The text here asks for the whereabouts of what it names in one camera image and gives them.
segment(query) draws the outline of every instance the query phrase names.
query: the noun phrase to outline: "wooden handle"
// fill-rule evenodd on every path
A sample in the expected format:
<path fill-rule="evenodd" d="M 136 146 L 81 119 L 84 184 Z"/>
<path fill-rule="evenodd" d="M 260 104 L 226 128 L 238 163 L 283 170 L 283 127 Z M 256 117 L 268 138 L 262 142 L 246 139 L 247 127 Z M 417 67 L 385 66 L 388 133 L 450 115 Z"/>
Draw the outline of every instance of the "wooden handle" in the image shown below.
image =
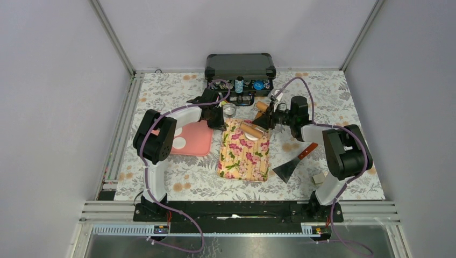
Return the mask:
<path fill-rule="evenodd" d="M 305 158 L 307 155 L 309 155 L 315 148 L 317 148 L 318 144 L 315 142 L 312 142 L 305 150 L 303 150 L 300 155 L 298 155 L 298 158 L 301 160 Z"/>
<path fill-rule="evenodd" d="M 261 132 L 257 129 L 251 128 L 250 126 L 248 126 L 245 123 L 241 123 L 240 129 L 256 138 L 261 138 L 264 134 L 263 132 Z"/>
<path fill-rule="evenodd" d="M 266 105 L 265 103 L 263 103 L 261 101 L 258 101 L 255 106 L 256 106 L 257 109 L 259 109 L 259 110 L 261 110 L 263 112 L 266 112 L 266 110 L 269 107 L 268 105 Z"/>

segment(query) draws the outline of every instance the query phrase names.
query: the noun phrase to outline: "orange spatula handle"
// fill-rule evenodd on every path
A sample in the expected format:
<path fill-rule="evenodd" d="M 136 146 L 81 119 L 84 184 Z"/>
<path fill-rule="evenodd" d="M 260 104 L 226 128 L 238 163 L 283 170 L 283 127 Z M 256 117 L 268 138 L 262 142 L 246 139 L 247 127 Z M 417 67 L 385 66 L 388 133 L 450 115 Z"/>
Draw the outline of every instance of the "orange spatula handle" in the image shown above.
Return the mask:
<path fill-rule="evenodd" d="M 318 144 L 315 142 L 312 142 L 305 150 L 303 150 L 300 155 L 298 155 L 298 158 L 301 160 L 305 158 L 307 155 L 309 155 L 315 148 L 317 148 Z"/>

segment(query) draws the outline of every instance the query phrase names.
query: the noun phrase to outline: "small glass jar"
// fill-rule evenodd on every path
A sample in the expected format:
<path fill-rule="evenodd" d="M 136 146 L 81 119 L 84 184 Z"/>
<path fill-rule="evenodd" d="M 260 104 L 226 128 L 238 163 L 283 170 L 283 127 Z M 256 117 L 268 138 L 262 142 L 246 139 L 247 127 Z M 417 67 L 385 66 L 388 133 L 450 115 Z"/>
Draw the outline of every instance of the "small glass jar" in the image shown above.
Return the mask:
<path fill-rule="evenodd" d="M 223 116 L 226 118 L 232 118 L 236 115 L 236 105 L 233 103 L 226 103 L 222 106 Z"/>

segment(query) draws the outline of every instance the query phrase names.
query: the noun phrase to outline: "blue cap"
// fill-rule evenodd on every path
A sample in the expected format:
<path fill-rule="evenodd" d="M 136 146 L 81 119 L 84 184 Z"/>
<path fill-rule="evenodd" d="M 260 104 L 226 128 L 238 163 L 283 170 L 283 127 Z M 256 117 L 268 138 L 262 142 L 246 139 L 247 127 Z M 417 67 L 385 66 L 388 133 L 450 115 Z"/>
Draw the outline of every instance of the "blue cap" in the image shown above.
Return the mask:
<path fill-rule="evenodd" d="M 263 81 L 258 80 L 253 83 L 253 88 L 255 90 L 262 90 L 264 87 L 265 87 L 265 84 L 263 83 Z"/>

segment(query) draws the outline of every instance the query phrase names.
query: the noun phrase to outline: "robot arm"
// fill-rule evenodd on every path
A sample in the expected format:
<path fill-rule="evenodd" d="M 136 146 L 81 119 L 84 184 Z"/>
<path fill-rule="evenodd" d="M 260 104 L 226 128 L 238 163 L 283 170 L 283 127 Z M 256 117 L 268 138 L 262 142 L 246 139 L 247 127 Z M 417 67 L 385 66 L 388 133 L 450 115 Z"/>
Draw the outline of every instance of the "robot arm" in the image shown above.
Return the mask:
<path fill-rule="evenodd" d="M 270 129 L 273 129 L 276 124 L 287 125 L 290 127 L 291 135 L 297 140 L 315 142 L 324 147 L 329 173 L 323 184 L 312 193 L 310 203 L 315 207 L 312 213 L 326 212 L 345 183 L 361 173 L 364 166 L 361 146 L 346 131 L 318 126 L 309 120 L 305 97 L 293 97 L 290 110 L 277 109 L 276 101 L 274 98 L 272 100 L 268 108 L 261 110 L 262 116 L 252 123 Z M 359 127 L 348 125 L 345 129 L 352 132 L 363 144 L 368 160 L 367 169 L 370 169 L 373 164 L 372 156 Z"/>
<path fill-rule="evenodd" d="M 216 92 L 206 89 L 201 97 L 191 100 L 191 103 L 210 103 L 218 98 Z M 273 129 L 276 124 L 290 127 L 291 135 L 299 141 L 315 142 L 325 149 L 329 172 L 323 185 L 311 195 L 310 203 L 314 207 L 311 211 L 315 216 L 327 216 L 332 201 L 344 186 L 345 182 L 359 174 L 364 165 L 364 156 L 360 146 L 348 133 L 340 129 L 314 125 L 309 120 L 307 99 L 295 96 L 291 99 L 290 110 L 275 108 L 277 104 L 272 101 L 264 110 L 263 115 L 253 121 L 253 124 L 263 128 Z M 138 151 L 145 138 L 145 134 L 152 126 L 160 113 L 148 110 L 133 139 L 133 145 Z M 158 135 L 150 135 L 147 139 L 143 156 L 152 162 L 149 165 L 148 185 L 152 194 L 158 201 L 166 196 L 164 173 L 168 167 L 166 159 L 171 151 L 174 131 L 186 124 L 200 120 L 207 120 L 208 126 L 213 129 L 226 130 L 221 107 L 205 106 L 190 107 L 177 111 L 164 117 L 159 123 Z M 368 166 L 372 167 L 372 157 L 357 125 L 348 125 L 345 128 L 360 139 L 367 151 Z M 148 194 L 143 194 L 146 200 L 153 202 Z"/>
<path fill-rule="evenodd" d="M 213 90 L 205 89 L 201 97 L 197 97 L 188 101 L 192 104 L 212 103 L 219 97 L 218 93 Z M 154 122 L 160 117 L 160 113 L 155 110 L 147 110 L 138 127 L 138 131 L 133 138 L 133 147 L 139 151 L 145 136 Z M 206 120 L 211 129 L 225 131 L 225 122 L 223 120 L 222 108 L 218 105 L 194 106 L 188 107 L 171 113 L 162 118 L 157 124 L 155 130 L 159 130 L 158 134 L 151 134 L 146 144 L 144 145 L 143 157 L 149 160 L 149 175 L 148 184 L 151 188 L 153 196 L 162 201 L 166 196 L 165 191 L 165 170 L 168 168 L 167 157 L 171 152 L 174 140 L 174 132 L 182 126 L 201 120 Z M 146 200 L 153 202 L 146 191 L 143 192 Z"/>

